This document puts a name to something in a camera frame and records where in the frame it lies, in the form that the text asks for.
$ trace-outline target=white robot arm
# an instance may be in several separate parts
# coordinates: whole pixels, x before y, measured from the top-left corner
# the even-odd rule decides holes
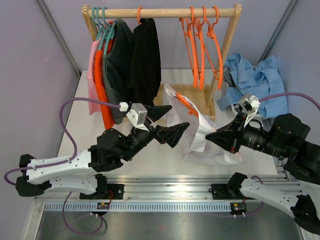
[[[243,197],[257,199],[278,208],[294,218],[307,231],[320,235],[320,146],[305,141],[310,127],[292,114],[279,115],[274,119],[270,131],[250,126],[250,120],[257,113],[258,98],[247,94],[239,101],[242,107],[235,119],[206,139],[231,153],[237,153],[241,146],[274,156],[279,160],[288,158],[283,168],[293,175],[308,195],[282,192],[236,172],[222,192],[231,199]],[[211,191],[219,194],[221,189]]]
[[[188,122],[171,127],[157,125],[172,106],[146,106],[141,103],[126,105],[127,117],[133,124],[128,136],[116,129],[105,130],[97,137],[97,144],[75,155],[36,159],[29,154],[20,157],[19,170],[22,176],[16,180],[15,188],[22,197],[34,197],[44,192],[79,192],[82,199],[99,199],[108,192],[107,178],[101,172],[120,168],[121,160],[132,158],[153,139],[174,148]],[[92,174],[92,177],[77,177],[74,174]]]

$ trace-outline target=pink shirt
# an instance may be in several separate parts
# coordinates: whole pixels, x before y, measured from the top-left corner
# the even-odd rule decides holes
[[[86,73],[86,80],[88,82],[88,93],[89,98],[94,100],[98,99],[98,94],[96,90],[96,85],[94,82],[94,75],[95,75],[95,59],[96,59],[96,52],[98,50],[100,40],[94,41],[91,45],[91,51],[89,56],[89,64],[88,64],[88,72]],[[99,104],[94,102],[89,102],[89,115],[92,115],[95,112],[101,112],[101,107]]]

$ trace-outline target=wooden clothes rack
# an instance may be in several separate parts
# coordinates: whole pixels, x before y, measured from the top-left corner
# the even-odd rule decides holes
[[[219,8],[219,18],[229,18],[229,23],[225,32],[221,47],[222,62],[224,63],[232,40],[234,38],[236,28],[241,15],[241,4],[235,4],[233,8]],[[92,10],[87,4],[82,6],[82,14],[91,35],[92,41],[96,40],[98,29],[92,20]],[[138,9],[106,9],[104,10],[104,16],[108,19],[125,19],[125,18],[137,18]],[[103,17],[102,10],[98,10],[99,18]],[[142,8],[139,13],[140,18],[191,18],[190,8],[157,8],[157,9],[145,9]],[[204,16],[204,10],[202,8],[194,9],[194,16],[196,18],[202,18]],[[216,10],[213,8],[206,9],[207,18],[215,18]],[[215,69],[219,69],[219,61],[217,61]],[[171,87],[175,89],[181,95],[189,98],[204,115],[209,115],[212,120],[216,118],[214,107],[214,94],[218,86],[218,80],[213,75],[210,85],[206,85],[203,90],[199,90],[193,87],[193,84],[171,84]],[[159,88],[157,97],[154,99],[155,105],[162,105],[163,99],[163,84]]]

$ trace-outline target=black shirt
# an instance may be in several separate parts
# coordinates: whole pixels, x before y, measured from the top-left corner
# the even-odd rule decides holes
[[[127,89],[129,101],[153,106],[161,82],[160,50],[155,21],[142,18],[133,30],[133,52]]]

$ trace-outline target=white table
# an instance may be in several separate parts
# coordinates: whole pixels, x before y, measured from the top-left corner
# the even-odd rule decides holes
[[[82,72],[82,76],[77,88],[76,97],[88,97],[88,85],[86,80],[87,71]],[[206,82],[211,80],[212,75],[206,74]],[[163,83],[192,82],[192,74],[189,69],[185,70],[163,70]],[[217,90],[216,100],[222,93]],[[231,122],[235,115],[231,109],[221,112],[215,105],[216,123],[224,126]],[[124,121],[114,128],[127,135],[132,125]],[[104,129],[103,119],[100,112],[89,116],[88,103],[86,101],[76,101],[73,103],[70,116],[67,122],[67,129],[74,137],[78,151],[89,148],[97,143],[97,137]],[[235,172],[246,175],[259,175],[262,177],[276,177],[277,171],[274,160],[271,156],[261,152],[253,151],[242,147],[240,152],[243,155],[242,162],[229,167],[217,167],[201,164],[194,164],[182,160],[179,148],[170,148],[167,144],[160,145],[153,140],[147,147],[140,151],[132,161],[124,162],[123,167],[105,172],[109,177],[132,177],[132,178],[170,178],[170,177],[230,177]],[[63,136],[59,156],[73,153],[73,145],[66,135]]]

